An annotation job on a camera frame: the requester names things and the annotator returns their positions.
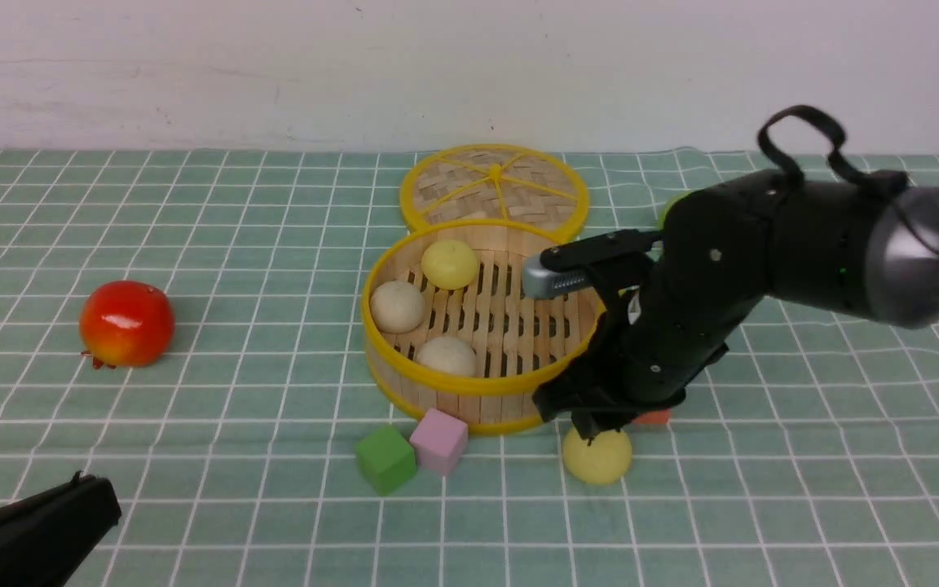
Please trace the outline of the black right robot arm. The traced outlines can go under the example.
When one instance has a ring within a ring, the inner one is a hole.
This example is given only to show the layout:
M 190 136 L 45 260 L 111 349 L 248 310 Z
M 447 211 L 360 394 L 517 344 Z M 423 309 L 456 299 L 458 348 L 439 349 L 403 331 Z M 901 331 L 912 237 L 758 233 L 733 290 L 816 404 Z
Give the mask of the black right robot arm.
M 595 290 L 586 349 L 540 384 L 540 419 L 582 439 L 675 408 L 763 298 L 920 329 L 939 320 L 939 187 L 857 170 L 839 122 L 812 105 L 757 134 L 771 163 L 679 197 L 656 230 L 622 229 L 528 259 L 536 300 Z

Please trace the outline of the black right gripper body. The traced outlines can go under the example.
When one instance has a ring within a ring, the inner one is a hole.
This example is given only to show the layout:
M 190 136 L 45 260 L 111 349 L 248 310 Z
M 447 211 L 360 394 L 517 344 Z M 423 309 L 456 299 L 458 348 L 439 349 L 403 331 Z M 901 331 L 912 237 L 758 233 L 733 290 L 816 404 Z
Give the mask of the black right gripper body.
M 570 415 L 581 439 L 622 430 L 645 413 L 675 408 L 686 387 L 727 351 L 726 339 L 761 296 L 650 285 L 600 317 L 584 353 L 532 396 L 544 422 Z

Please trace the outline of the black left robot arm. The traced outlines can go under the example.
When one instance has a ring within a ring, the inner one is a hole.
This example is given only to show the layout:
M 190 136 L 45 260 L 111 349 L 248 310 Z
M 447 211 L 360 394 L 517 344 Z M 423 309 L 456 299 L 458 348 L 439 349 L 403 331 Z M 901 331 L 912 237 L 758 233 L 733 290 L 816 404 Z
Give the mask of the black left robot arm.
M 68 482 L 0 508 L 0 586 L 64 586 L 119 524 L 111 480 Z

